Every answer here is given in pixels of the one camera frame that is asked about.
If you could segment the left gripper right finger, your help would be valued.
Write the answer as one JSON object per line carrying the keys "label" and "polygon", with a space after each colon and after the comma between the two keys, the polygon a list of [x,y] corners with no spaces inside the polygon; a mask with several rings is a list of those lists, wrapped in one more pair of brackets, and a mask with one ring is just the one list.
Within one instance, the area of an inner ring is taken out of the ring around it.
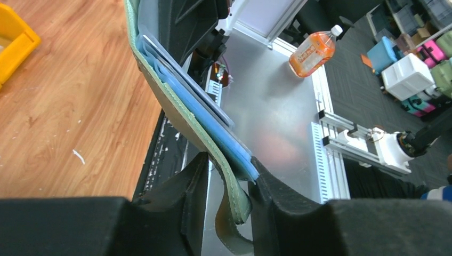
{"label": "left gripper right finger", "polygon": [[451,204],[339,199],[319,204],[256,158],[248,186],[255,255],[451,255]]}

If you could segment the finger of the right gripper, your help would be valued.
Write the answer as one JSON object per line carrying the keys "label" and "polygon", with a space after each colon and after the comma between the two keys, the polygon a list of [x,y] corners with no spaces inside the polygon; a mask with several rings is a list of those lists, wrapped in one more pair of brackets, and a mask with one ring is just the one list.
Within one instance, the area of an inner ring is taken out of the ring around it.
{"label": "finger of the right gripper", "polygon": [[218,20],[217,1],[159,0],[158,40],[177,63],[183,64]]}

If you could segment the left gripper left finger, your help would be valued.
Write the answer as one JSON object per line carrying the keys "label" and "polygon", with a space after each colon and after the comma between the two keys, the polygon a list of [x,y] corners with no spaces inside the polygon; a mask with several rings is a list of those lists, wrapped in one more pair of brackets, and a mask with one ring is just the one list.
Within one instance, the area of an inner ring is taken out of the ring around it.
{"label": "left gripper left finger", "polygon": [[200,255],[208,154],[131,202],[123,197],[1,200],[1,255]]}

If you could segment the mint green card holder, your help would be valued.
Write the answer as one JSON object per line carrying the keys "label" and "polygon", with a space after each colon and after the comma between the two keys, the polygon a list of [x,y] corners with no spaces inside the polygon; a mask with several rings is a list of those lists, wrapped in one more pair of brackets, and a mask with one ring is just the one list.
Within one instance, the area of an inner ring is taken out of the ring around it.
{"label": "mint green card holder", "polygon": [[237,229],[252,210],[240,182],[259,177],[248,149],[229,130],[229,117],[160,44],[158,1],[125,1],[124,8],[128,41],[140,71],[174,127],[207,154],[222,179],[217,238],[235,255],[253,253],[252,241]]}

